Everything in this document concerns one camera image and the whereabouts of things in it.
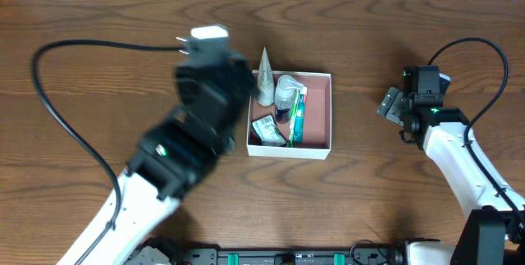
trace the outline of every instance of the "teal package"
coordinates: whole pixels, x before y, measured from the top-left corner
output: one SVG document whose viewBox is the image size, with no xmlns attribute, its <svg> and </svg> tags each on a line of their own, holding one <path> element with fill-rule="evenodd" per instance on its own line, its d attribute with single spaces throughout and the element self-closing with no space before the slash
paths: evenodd
<svg viewBox="0 0 525 265">
<path fill-rule="evenodd" d="M 303 142 L 304 111 L 306 109 L 306 94 L 299 95 L 299 104 L 295 111 L 294 142 Z"/>
</svg>

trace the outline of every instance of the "wire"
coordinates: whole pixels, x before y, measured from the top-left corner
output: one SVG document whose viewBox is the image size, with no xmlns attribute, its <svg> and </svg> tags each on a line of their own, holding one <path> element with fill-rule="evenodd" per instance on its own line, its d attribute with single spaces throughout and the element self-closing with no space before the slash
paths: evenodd
<svg viewBox="0 0 525 265">
<path fill-rule="evenodd" d="M 359 262 L 355 256 L 354 256 L 354 250 L 355 250 L 355 247 L 358 245 L 358 244 L 361 244 L 362 242 L 369 242 L 373 245 L 376 245 L 376 243 L 374 243 L 373 241 L 371 240 L 358 240 L 358 242 L 356 242 L 354 245 L 352 245 L 352 248 L 350 249 L 350 257 L 354 260 L 355 263 L 357 263 L 358 265 L 364 265 L 363 263 Z M 386 257 L 386 255 L 381 252 L 381 250 L 379 248 L 377 248 L 377 252 L 379 252 L 379 254 L 386 260 L 383 264 L 387 264 L 388 263 L 388 258 Z"/>
<path fill-rule="evenodd" d="M 107 232 L 113 228 L 115 229 L 115 221 L 118 217 L 118 214 L 121 210 L 122 205 L 122 195 L 121 195 L 121 188 L 118 184 L 118 179 L 116 178 L 115 172 L 111 169 L 111 167 L 107 164 L 107 162 L 98 154 L 98 152 L 89 145 L 88 142 L 86 142 L 82 136 L 80 136 L 73 128 L 64 120 L 64 118 L 57 112 L 55 107 L 51 104 L 49 101 L 48 96 L 43 90 L 42 84 L 40 82 L 39 78 L 39 60 L 40 58 L 49 50 L 54 48 L 60 48 L 65 46 L 78 46 L 78 45 L 89 45 L 89 46 L 100 46 L 100 47 L 111 47 L 111 48 L 124 48 L 124 49 L 131 49 L 136 51 L 151 51 L 151 52 L 170 52 L 170 51 L 180 51 L 182 48 L 179 47 L 150 47 L 150 46 L 144 46 L 144 45 L 137 45 L 137 44 L 128 44 L 128 43 L 116 43 L 111 41 L 105 41 L 105 40 L 95 40 L 95 39 L 70 39 L 70 40 L 62 40 L 57 41 L 54 43 L 49 43 L 41 47 L 34 55 L 33 59 L 31 60 L 31 76 L 33 78 L 33 84 L 34 88 L 36 89 L 36 93 L 40 98 L 40 101 L 42 101 L 43 105 L 48 109 L 49 113 L 55 118 L 55 120 L 58 121 L 60 126 L 62 126 L 64 129 L 66 129 L 67 133 L 73 137 L 89 154 L 91 154 L 95 160 L 97 160 L 98 163 L 102 166 L 104 171 L 106 171 L 107 176 L 109 176 L 110 181 L 112 182 L 113 189 L 115 190 L 116 195 L 116 203 L 115 203 L 115 211 L 113 212 L 113 215 L 111 219 L 106 223 L 106 226 L 100 233 L 100 235 L 95 239 L 95 241 L 86 249 L 86 251 L 80 256 L 80 258 L 76 261 L 75 264 L 81 264 L 93 251 L 93 249 L 97 246 L 97 244 L 102 240 L 102 238 L 107 234 Z"/>
<path fill-rule="evenodd" d="M 452 43 L 449 43 L 445 45 L 443 48 L 441 48 L 439 51 L 437 51 L 434 56 L 430 59 L 428 62 L 428 65 L 431 65 L 434 60 L 436 60 L 437 56 L 441 54 L 441 52 L 445 51 L 447 48 L 450 48 L 458 43 L 464 43 L 464 42 L 480 42 L 480 43 L 486 43 L 489 46 L 491 46 L 493 49 L 495 49 L 498 54 L 501 57 L 501 61 L 503 62 L 503 69 L 504 69 L 504 75 L 503 75 L 503 81 L 501 82 L 500 89 L 495 94 L 494 98 L 468 123 L 467 127 L 465 128 L 465 131 L 463 133 L 463 142 L 465 143 L 465 146 L 467 147 L 468 152 L 470 153 L 470 156 L 472 156 L 472 159 L 477 164 L 479 169 L 482 171 L 482 173 L 486 176 L 486 178 L 489 180 L 490 183 L 492 183 L 492 186 L 494 186 L 494 189 L 496 190 L 497 194 L 501 196 L 501 198 L 510 206 L 510 208 L 513 210 L 513 212 L 516 214 L 516 217 L 519 219 L 519 221 L 523 224 L 525 227 L 525 217 L 520 213 L 516 205 L 510 200 L 509 196 L 505 193 L 506 188 L 502 188 L 498 182 L 491 176 L 489 171 L 483 166 L 482 162 L 479 160 L 477 155 L 474 153 L 471 141 L 468 140 L 468 132 L 470 129 L 474 126 L 474 123 L 482 117 L 482 115 L 491 108 L 492 105 L 498 100 L 498 98 L 503 93 L 505 86 L 507 85 L 507 80 L 509 78 L 509 64 L 507 62 L 507 57 L 503 53 L 503 51 L 495 44 L 492 43 L 488 39 L 481 39 L 481 38 L 466 38 L 466 39 L 458 39 L 453 41 Z"/>
</svg>

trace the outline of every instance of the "wooden tabletop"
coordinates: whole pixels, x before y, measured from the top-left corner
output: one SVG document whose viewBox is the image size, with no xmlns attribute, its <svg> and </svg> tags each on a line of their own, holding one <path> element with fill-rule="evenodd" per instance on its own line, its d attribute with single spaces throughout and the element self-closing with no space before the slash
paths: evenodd
<svg viewBox="0 0 525 265">
<path fill-rule="evenodd" d="M 103 169 L 52 119 L 30 81 L 32 53 L 59 39 L 178 45 L 222 23 L 253 69 L 332 74 L 333 140 L 326 161 L 251 158 L 238 148 L 155 230 L 228 247 L 350 247 L 418 236 L 455 244 L 465 218 L 436 164 L 376 114 L 406 66 L 479 36 L 510 64 L 500 101 L 476 124 L 487 156 L 525 194 L 525 0 L 1 0 L 0 263 L 55 263 L 111 190 Z M 42 77 L 60 113 L 116 172 L 149 127 L 179 102 L 181 53 L 62 48 Z M 473 117 L 499 88 L 497 54 L 463 43 L 436 62 L 450 75 L 445 105 Z"/>
</svg>

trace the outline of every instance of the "white cap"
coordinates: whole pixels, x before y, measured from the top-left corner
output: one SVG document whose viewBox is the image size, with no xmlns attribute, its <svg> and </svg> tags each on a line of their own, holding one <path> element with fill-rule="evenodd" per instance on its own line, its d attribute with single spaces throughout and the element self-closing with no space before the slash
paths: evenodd
<svg viewBox="0 0 525 265">
<path fill-rule="evenodd" d="M 279 96 L 281 99 L 290 98 L 296 89 L 302 89 L 304 85 L 299 83 L 293 77 L 289 75 L 282 75 L 277 81 L 276 98 Z"/>
</svg>

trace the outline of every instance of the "box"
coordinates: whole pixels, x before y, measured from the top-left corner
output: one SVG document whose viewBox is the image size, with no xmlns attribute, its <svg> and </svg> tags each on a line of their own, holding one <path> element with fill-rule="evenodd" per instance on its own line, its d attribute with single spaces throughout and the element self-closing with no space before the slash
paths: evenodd
<svg viewBox="0 0 525 265">
<path fill-rule="evenodd" d="M 248 129 L 246 147 L 249 156 L 274 158 L 325 159 L 331 150 L 331 75 L 311 72 L 273 71 L 273 79 L 281 75 L 291 75 L 308 88 L 306 111 L 304 113 L 303 142 L 293 148 L 262 146 L 261 140 L 252 129 L 252 121 L 272 114 L 275 118 L 275 106 L 262 106 L 253 97 L 249 100 Z M 279 131 L 288 140 L 290 123 L 277 123 Z"/>
</svg>

